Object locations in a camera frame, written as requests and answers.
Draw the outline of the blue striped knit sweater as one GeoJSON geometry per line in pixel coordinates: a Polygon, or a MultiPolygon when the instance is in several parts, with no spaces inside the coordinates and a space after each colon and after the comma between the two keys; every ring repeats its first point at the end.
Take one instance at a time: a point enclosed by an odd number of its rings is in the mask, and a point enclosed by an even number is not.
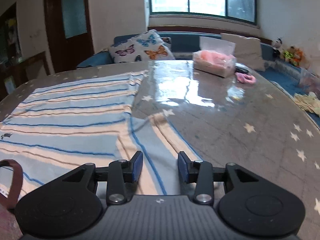
{"type": "Polygon", "coordinates": [[[25,196],[85,164],[107,166],[143,153],[140,194],[178,194],[179,152],[199,155],[162,110],[144,119],[132,106],[146,72],[78,80],[34,90],[1,122],[1,159],[22,167],[25,196]]]}

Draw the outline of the pink hair scrunchie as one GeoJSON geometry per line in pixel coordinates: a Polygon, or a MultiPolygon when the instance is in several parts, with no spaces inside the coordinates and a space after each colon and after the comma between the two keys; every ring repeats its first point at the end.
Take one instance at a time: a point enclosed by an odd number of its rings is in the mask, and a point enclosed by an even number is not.
{"type": "Polygon", "coordinates": [[[248,85],[253,85],[256,83],[256,78],[251,74],[236,72],[235,76],[238,83],[248,84],[248,85]]]}

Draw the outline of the black small object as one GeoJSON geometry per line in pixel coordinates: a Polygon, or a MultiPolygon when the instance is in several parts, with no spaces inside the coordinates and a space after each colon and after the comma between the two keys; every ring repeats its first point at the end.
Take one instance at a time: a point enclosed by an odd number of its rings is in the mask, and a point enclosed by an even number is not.
{"type": "Polygon", "coordinates": [[[249,74],[249,70],[239,64],[235,66],[235,72],[240,74],[249,74]]]}

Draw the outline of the clear tissue box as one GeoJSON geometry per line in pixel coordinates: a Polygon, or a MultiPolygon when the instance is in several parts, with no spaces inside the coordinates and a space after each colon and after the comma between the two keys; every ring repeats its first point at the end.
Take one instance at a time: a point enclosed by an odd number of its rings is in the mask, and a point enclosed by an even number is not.
{"type": "Polygon", "coordinates": [[[193,52],[194,69],[229,77],[235,72],[235,43],[217,38],[200,36],[200,50],[193,52]]]}

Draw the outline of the blue sofa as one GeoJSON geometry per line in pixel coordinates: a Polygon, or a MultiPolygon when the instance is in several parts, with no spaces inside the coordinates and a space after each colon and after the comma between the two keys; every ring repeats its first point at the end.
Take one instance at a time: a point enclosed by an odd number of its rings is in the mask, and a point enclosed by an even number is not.
{"type": "MultiPolygon", "coordinates": [[[[188,60],[192,58],[192,53],[200,48],[200,36],[220,39],[220,34],[207,34],[195,32],[159,32],[159,35],[169,49],[179,60],[188,60]]],[[[280,85],[291,96],[297,94],[308,94],[302,90],[298,84],[300,80],[301,69],[298,69],[279,59],[273,58],[273,48],[271,45],[262,42],[262,58],[266,63],[266,70],[259,72],[261,76],[270,82],[280,85]]]]}

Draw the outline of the cream cloth pile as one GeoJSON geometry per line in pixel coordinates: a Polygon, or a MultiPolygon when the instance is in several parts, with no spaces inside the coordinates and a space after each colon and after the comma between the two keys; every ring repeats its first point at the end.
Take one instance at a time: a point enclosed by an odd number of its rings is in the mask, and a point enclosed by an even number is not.
{"type": "Polygon", "coordinates": [[[310,92],[308,95],[295,93],[293,101],[302,110],[320,116],[320,100],[314,92],[310,92]]]}

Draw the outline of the beige plain pillow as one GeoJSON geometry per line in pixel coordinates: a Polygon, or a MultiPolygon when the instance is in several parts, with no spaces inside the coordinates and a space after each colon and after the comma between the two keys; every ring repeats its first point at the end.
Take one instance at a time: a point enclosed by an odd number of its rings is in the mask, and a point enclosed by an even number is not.
{"type": "Polygon", "coordinates": [[[221,33],[221,39],[235,44],[234,56],[238,63],[253,70],[265,71],[261,42],[258,38],[221,33]]]}

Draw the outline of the butterfly print pillow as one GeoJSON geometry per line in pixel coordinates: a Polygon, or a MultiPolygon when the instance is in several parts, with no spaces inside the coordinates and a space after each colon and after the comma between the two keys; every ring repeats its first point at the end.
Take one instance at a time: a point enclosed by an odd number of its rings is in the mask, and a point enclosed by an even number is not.
{"type": "Polygon", "coordinates": [[[114,63],[175,60],[173,53],[155,30],[115,43],[108,51],[114,63]]]}

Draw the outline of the clear plastic storage box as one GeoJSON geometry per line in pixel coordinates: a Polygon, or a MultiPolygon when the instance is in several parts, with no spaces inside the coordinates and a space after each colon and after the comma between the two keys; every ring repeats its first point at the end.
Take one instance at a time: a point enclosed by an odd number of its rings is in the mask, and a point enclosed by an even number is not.
{"type": "Polygon", "coordinates": [[[302,68],[298,86],[305,93],[314,92],[315,94],[319,94],[319,77],[302,68]]]}

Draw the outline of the dark wooden door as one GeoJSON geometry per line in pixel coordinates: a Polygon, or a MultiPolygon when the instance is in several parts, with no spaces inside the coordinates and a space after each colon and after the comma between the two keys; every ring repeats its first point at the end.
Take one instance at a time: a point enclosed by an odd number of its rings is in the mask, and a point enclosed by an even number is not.
{"type": "Polygon", "coordinates": [[[44,0],[44,16],[54,72],[75,70],[94,54],[88,0],[44,0]]]}

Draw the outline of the dark wooden cabinet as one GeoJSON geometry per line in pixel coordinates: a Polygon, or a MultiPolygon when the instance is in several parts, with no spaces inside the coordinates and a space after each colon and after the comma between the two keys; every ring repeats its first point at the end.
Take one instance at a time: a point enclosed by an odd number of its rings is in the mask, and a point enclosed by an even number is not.
{"type": "Polygon", "coordinates": [[[16,4],[1,15],[1,99],[20,85],[50,75],[46,52],[23,57],[18,38],[16,4]]]}

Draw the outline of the stuffed toys pile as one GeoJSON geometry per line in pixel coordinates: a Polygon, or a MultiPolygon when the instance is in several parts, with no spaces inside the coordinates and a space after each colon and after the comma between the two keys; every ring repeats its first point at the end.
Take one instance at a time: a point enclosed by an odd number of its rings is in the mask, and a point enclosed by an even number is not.
{"type": "Polygon", "coordinates": [[[273,58],[281,59],[295,67],[300,67],[300,63],[304,57],[303,51],[295,46],[283,49],[282,45],[281,38],[277,38],[272,42],[273,58]]]}

